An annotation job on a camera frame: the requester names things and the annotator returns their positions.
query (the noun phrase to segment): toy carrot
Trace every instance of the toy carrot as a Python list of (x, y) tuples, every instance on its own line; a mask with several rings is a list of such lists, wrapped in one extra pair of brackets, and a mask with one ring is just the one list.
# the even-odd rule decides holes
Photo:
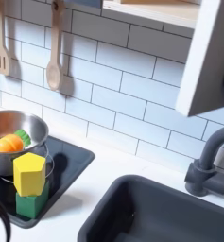
[(23, 130), (18, 130), (14, 134), (8, 134), (0, 139), (0, 152), (22, 151), (30, 144), (29, 135)]

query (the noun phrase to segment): sink basin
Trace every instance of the sink basin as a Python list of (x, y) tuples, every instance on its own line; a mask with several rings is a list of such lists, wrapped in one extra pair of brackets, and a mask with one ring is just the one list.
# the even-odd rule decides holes
[(78, 242), (224, 242), (224, 209), (139, 176), (117, 179)]

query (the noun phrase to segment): white countertop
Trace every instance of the white countertop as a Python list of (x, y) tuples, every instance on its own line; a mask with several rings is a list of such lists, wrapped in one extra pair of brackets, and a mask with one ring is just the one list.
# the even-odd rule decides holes
[[(12, 242), (76, 242), (78, 231), (86, 218), (112, 182), (123, 175), (141, 175), (187, 193), (183, 181), (185, 174), (90, 143), (73, 134), (65, 135), (65, 130), (57, 132), (57, 129), (50, 128), (50, 135), (90, 149), (95, 154), (95, 159), (35, 227), (26, 230), (11, 225)], [(203, 199), (224, 207), (224, 198), (219, 196), (211, 194)], [(0, 221), (0, 242), (4, 241), (4, 227)]]

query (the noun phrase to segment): shelf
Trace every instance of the shelf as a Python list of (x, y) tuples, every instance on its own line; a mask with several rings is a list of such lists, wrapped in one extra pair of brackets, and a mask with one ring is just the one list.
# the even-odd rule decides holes
[(179, 0), (126, 0), (123, 4), (105, 0), (103, 8), (190, 28), (195, 28), (199, 12), (199, 5)]

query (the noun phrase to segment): wooden utensil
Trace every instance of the wooden utensil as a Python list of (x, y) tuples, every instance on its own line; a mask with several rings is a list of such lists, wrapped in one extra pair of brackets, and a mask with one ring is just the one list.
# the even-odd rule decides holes
[(10, 56), (5, 47), (4, 0), (0, 0), (0, 73), (9, 75)]
[(62, 84), (63, 73), (60, 65), (61, 46), (61, 17), (64, 9), (62, 0), (55, 0), (52, 3), (52, 29), (51, 29), (51, 59), (47, 65), (47, 83), (51, 90), (58, 90)]

